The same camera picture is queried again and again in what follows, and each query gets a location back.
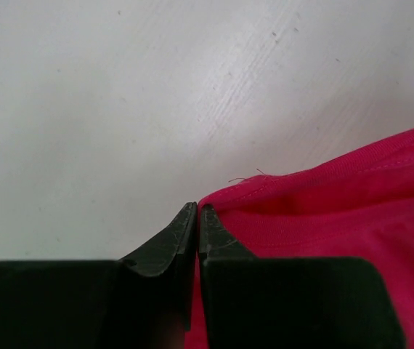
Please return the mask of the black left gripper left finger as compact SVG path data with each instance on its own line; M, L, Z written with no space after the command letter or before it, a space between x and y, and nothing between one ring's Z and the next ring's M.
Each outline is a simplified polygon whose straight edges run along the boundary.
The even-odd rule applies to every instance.
M0 348L182 348L197 205L118 260L0 261Z

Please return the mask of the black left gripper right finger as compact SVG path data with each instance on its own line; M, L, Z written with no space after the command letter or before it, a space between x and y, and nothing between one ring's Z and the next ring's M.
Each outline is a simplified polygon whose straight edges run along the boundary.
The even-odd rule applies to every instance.
M405 348L385 283L358 257L260 258L200 213L200 286L210 348Z

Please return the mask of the red t shirt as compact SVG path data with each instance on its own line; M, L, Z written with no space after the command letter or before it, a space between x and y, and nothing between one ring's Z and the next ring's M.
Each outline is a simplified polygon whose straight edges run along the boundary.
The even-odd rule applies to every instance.
M414 129L312 169L248 178L200 205L213 206L260 257L355 256L374 264L414 348Z

